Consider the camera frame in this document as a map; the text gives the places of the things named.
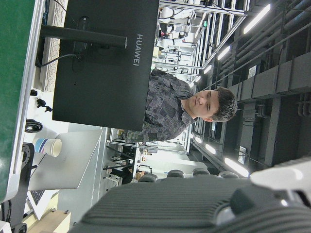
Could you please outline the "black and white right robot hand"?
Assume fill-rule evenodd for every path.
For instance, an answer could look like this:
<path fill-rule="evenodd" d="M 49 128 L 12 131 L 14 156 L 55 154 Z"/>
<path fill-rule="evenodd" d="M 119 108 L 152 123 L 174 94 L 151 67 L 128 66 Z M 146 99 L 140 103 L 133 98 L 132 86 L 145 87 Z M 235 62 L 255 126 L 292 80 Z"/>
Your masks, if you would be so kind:
<path fill-rule="evenodd" d="M 257 171 L 249 178 L 198 171 L 108 191 L 74 233 L 308 233 L 311 159 Z"/>

